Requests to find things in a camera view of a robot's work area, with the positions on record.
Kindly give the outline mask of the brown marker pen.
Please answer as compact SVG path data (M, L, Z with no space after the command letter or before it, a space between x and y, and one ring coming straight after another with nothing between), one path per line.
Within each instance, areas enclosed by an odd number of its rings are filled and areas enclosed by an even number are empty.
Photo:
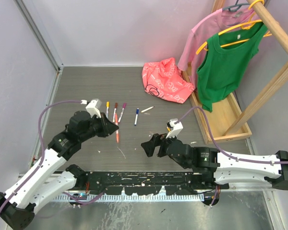
M114 108L114 113L113 113L113 122L115 122L116 111L117 111L117 108L115 107L115 108Z

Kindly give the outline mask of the orange ballpoint pen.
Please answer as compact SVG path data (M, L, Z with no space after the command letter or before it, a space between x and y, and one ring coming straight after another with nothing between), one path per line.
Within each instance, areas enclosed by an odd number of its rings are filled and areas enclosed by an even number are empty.
M114 115L114 121L115 121L115 125L118 126L118 117L117 114ZM116 142L119 143L120 141L120 136L119 136L119 130L116 130Z

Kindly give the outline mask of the white ballpoint pen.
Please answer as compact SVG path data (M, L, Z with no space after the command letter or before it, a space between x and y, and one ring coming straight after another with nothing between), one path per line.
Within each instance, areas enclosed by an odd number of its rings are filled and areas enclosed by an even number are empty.
M119 116L119 118L118 118L118 124L121 122L123 113L124 113L124 108L122 108L121 113L120 113L120 116Z

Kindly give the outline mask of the white yellow-tipped pen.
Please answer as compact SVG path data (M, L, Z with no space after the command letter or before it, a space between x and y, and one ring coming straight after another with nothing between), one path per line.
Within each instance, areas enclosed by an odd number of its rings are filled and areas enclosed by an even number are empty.
M147 111L149 111L149 110L151 110L153 108L154 108L154 106L148 107L148 108L142 110L141 113L145 113L145 112L147 112Z

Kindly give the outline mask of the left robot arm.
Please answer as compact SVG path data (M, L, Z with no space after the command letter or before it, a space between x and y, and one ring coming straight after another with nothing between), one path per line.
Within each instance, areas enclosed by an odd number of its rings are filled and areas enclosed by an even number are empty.
M119 129L104 113L90 115L77 111L65 129L53 137L44 155L10 189L0 192L0 217L14 230L25 229L35 214L60 193L86 186L86 173L72 164L56 179L45 181L95 136L105 138Z

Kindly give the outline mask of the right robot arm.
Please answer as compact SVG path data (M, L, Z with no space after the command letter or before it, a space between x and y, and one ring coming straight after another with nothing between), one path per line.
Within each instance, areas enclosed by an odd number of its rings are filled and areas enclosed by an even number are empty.
M221 152L216 148L192 147L165 134L153 134L141 146L147 157L152 157L158 147L158 157L168 156L182 168L200 173L201 183L207 189L229 183L258 183L288 191L288 152L283 150L265 156Z

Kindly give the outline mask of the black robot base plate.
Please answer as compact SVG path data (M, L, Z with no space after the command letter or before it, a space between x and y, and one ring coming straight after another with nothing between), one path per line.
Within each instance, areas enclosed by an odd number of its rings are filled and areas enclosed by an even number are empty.
M80 176L72 190L88 191L91 195L131 196L157 195L164 188L166 195L198 195L216 188L205 182L201 174L193 172L89 172Z

